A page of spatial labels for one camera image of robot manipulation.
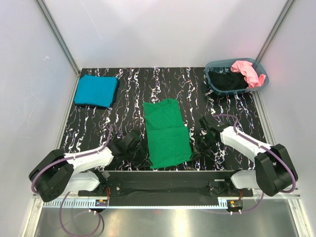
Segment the green t-shirt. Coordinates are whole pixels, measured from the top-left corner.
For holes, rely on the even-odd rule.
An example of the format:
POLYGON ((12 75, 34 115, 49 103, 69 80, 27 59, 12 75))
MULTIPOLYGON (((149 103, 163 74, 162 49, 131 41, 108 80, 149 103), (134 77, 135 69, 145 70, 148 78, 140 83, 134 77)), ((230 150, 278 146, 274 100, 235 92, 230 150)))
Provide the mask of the green t-shirt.
POLYGON ((151 169, 189 161, 192 155, 189 130, 178 101, 167 98, 158 103, 145 102, 143 106, 151 169))

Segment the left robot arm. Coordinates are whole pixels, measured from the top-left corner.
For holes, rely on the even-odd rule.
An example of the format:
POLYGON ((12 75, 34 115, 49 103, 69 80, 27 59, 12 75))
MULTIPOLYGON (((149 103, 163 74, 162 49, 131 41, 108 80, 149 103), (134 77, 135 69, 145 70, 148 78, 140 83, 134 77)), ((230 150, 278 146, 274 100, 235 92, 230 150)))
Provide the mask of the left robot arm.
POLYGON ((82 197, 100 197, 110 193, 108 174, 98 170, 123 161, 137 168, 150 167, 141 138, 130 132, 123 138, 108 138, 105 145, 79 153, 51 151, 29 174, 31 190, 43 202, 50 202, 68 192, 82 197))

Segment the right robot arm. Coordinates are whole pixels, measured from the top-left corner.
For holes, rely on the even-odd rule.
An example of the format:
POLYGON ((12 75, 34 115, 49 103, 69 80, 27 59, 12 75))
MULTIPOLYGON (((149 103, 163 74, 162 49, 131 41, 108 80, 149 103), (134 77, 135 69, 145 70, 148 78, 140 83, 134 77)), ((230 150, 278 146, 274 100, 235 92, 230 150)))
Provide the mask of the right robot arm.
POLYGON ((218 121, 219 115, 199 119, 204 133, 198 137, 190 159, 208 157, 211 147, 221 143, 246 156, 255 165, 253 170, 235 171, 226 179, 224 190, 228 195, 235 196, 243 189, 260 189, 270 197, 295 191, 298 174, 286 147, 270 145, 245 134, 237 128, 238 118, 231 117, 233 123, 218 121))

